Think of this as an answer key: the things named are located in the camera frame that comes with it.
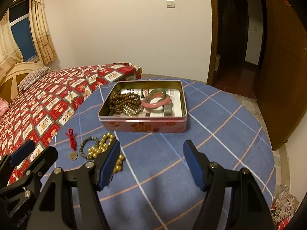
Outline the blue plaid tablecloth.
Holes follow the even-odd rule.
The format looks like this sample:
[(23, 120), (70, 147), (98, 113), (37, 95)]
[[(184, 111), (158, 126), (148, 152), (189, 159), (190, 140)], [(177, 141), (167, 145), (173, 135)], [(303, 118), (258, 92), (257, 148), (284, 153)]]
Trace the blue plaid tablecloth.
[(184, 80), (100, 86), (51, 141), (28, 229), (273, 229), (271, 146), (233, 96)]

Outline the brown door frame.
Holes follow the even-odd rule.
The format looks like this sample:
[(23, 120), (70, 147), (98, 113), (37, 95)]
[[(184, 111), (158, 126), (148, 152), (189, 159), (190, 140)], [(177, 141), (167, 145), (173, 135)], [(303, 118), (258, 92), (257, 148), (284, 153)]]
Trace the brown door frame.
[(208, 71), (207, 84), (213, 84), (214, 68), (216, 63), (216, 51), (218, 46), (218, 0), (211, 0), (212, 12), (212, 41), (211, 41), (211, 55)]

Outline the green jade bangle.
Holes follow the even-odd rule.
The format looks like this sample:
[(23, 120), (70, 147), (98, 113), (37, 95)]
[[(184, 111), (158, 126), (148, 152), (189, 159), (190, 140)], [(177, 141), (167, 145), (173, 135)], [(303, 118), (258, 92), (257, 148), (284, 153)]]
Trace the green jade bangle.
[(142, 107), (148, 111), (169, 111), (173, 107), (171, 96), (163, 88), (156, 88), (149, 92), (142, 100)]

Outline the white wall switch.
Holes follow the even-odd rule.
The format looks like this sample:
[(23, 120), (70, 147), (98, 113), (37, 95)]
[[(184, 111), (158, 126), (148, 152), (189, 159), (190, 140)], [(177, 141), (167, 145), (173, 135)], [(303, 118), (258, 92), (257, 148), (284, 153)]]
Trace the white wall switch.
[(174, 0), (167, 0), (166, 1), (167, 8), (175, 8), (175, 1)]

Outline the beige left curtain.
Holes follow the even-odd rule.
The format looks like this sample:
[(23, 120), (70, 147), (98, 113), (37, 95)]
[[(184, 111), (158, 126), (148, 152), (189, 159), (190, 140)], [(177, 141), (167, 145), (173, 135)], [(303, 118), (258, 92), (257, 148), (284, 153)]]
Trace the beige left curtain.
[(0, 26), (0, 80), (17, 64), (23, 62), (23, 55), (18, 47), (9, 21), (9, 10), (1, 19)]

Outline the red patchwork bedspread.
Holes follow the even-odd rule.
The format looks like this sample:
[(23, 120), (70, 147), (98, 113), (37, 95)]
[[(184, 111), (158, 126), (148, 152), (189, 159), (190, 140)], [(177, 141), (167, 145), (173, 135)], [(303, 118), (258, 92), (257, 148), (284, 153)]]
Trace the red patchwork bedspread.
[(99, 86), (115, 81), (137, 80), (142, 69), (131, 63), (113, 63), (49, 71), (9, 104), (1, 116), (1, 157), (33, 140), (33, 154), (15, 167), (8, 184), (19, 180), (78, 107)]

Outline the pink pillow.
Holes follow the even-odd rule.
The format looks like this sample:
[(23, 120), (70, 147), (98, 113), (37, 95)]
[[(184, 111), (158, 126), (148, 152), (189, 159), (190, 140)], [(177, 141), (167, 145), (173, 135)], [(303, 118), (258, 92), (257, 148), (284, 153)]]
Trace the pink pillow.
[(2, 118), (8, 110), (9, 110), (8, 102), (5, 99), (0, 98), (0, 118)]

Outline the pink bangle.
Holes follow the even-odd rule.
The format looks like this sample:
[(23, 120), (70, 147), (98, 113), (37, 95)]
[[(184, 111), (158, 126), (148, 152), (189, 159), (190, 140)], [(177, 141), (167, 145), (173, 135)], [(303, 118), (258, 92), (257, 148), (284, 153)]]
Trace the pink bangle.
[(142, 107), (146, 109), (156, 109), (164, 106), (171, 102), (171, 98), (168, 94), (163, 97), (162, 93), (153, 95), (152, 97), (147, 96), (142, 100)]

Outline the printed paper in tin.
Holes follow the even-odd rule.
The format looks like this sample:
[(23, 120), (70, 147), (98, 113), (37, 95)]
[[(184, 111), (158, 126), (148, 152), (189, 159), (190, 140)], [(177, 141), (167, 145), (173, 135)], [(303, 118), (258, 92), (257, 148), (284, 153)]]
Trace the printed paper in tin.
[(177, 89), (121, 89), (109, 98), (111, 116), (182, 117), (181, 93)]

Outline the red paper door decoration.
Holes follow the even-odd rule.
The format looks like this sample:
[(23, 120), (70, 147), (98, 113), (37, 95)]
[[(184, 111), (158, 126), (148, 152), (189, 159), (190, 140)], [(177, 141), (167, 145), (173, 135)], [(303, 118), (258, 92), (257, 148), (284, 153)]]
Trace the red paper door decoration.
[(289, 3), (287, 0), (283, 0), (283, 1), (284, 1), (285, 5), (286, 5), (287, 7), (290, 7), (290, 6), (291, 6), (290, 3)]

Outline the brown wooden door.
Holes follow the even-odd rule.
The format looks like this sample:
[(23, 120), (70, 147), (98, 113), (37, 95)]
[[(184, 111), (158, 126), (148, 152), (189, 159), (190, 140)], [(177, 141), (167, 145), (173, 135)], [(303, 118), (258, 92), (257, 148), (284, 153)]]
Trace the brown wooden door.
[(306, 112), (306, 29), (283, 0), (266, 0), (266, 11), (266, 48), (256, 97), (275, 151)]

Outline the pink metal tin box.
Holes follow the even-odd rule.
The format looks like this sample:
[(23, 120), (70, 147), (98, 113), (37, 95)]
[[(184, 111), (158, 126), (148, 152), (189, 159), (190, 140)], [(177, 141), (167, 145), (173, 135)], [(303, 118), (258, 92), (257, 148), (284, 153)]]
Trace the pink metal tin box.
[(108, 130), (178, 133), (186, 129), (187, 106), (180, 80), (117, 82), (98, 119)]

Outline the beige patterned curtain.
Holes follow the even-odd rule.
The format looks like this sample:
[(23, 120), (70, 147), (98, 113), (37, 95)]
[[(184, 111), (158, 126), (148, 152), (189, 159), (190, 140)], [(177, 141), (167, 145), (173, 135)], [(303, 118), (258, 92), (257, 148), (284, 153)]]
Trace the beige patterned curtain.
[(46, 20), (44, 0), (28, 0), (29, 23), (35, 51), (44, 65), (57, 59)]

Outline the cream wooden headboard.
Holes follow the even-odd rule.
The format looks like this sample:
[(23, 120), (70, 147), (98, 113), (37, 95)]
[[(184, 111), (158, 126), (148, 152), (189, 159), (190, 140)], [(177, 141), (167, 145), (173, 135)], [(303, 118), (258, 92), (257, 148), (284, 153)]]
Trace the cream wooden headboard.
[(42, 67), (41, 63), (21, 62), (17, 63), (1, 81), (1, 98), (8, 103), (18, 95), (18, 85), (21, 80), (32, 71)]

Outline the clutter pile on floor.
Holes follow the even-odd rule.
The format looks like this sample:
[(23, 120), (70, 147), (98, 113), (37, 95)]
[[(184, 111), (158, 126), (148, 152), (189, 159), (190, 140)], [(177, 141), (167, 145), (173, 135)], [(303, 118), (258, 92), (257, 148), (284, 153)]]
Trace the clutter pile on floor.
[(286, 191), (279, 193), (270, 210), (275, 229), (284, 229), (294, 216), (298, 206), (297, 197)]

